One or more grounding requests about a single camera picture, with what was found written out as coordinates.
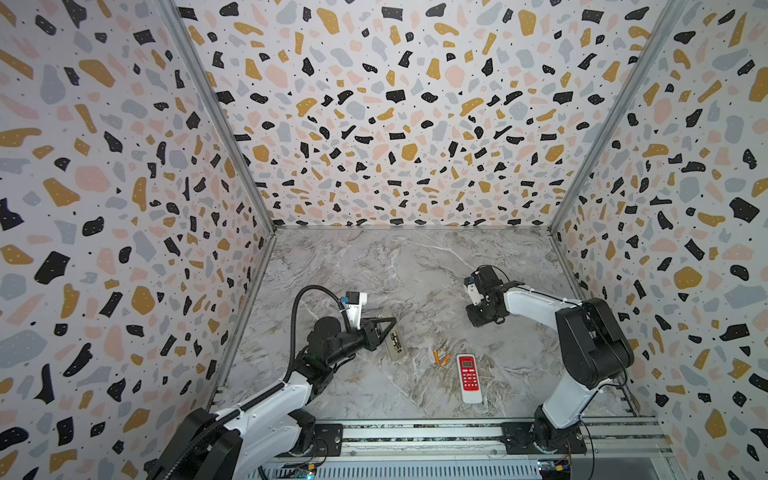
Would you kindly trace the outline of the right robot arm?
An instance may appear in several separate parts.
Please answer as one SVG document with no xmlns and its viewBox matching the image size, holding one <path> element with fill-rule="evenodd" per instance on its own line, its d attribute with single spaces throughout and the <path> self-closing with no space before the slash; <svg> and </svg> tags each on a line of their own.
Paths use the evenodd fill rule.
<svg viewBox="0 0 768 480">
<path fill-rule="evenodd" d="M 582 415 L 604 387 L 619 389 L 618 376 L 634 363 L 634 353 L 608 304 L 598 298 L 560 298 L 521 281 L 500 279 L 482 265 L 464 279 L 472 326 L 502 324 L 522 316 L 554 330 L 565 368 L 550 397 L 534 412 L 523 445 L 545 454 L 573 445 Z"/>
</svg>

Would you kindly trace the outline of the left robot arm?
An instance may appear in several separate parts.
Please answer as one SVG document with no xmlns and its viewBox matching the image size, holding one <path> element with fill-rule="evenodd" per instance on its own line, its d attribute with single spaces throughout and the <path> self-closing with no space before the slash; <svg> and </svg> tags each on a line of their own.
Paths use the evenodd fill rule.
<svg viewBox="0 0 768 480">
<path fill-rule="evenodd" d="M 374 351 L 394 329 L 393 317 L 364 318 L 349 332 L 334 317 L 317 320 L 295 357 L 291 378 L 211 413 L 192 411 L 153 464 L 150 479 L 237 479 L 274 457 L 314 448 L 316 419 L 304 410 L 360 350 Z"/>
</svg>

